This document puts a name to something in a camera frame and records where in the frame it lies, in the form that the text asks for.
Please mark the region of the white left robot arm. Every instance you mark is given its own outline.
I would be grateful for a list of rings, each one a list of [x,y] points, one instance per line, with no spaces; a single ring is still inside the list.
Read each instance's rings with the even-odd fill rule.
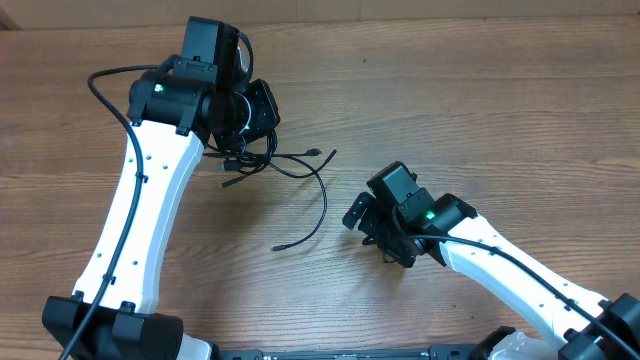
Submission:
[[[50,297],[42,322],[66,359],[215,359],[214,344],[158,312],[162,263],[206,146],[238,155],[277,126],[277,106],[252,76],[247,36],[220,21],[191,17],[181,52],[138,71],[118,114],[126,152],[101,236],[72,294]]]

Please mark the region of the black cable silver plug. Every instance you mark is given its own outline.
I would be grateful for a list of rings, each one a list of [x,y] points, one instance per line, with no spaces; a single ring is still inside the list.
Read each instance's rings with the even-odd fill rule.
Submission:
[[[320,230],[326,218],[329,200],[321,171],[333,159],[335,154],[330,153],[319,166],[313,166],[307,161],[307,158],[317,156],[318,154],[316,152],[312,152],[312,154],[308,152],[275,154],[277,159],[290,161],[301,166],[305,170],[304,173],[286,170],[284,167],[276,165],[275,163],[269,164],[272,170],[287,179],[300,181],[299,187],[294,191],[295,195],[306,191],[308,186],[312,186],[313,184],[318,186],[317,193],[311,196],[305,205],[302,203],[296,204],[295,208],[287,213],[286,220],[292,223],[292,232],[295,236],[300,236],[300,238],[295,241],[275,245],[271,248],[272,252],[283,252],[306,243]]]

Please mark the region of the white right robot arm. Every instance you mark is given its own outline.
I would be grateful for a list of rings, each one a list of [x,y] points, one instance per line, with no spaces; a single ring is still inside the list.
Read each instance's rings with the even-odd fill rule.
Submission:
[[[446,193],[433,198],[416,174],[396,161],[368,180],[343,217],[364,233],[386,263],[404,268],[431,256],[490,291],[537,332],[503,326],[476,345],[431,359],[636,359],[639,301],[611,301],[556,274],[502,236],[475,208]]]

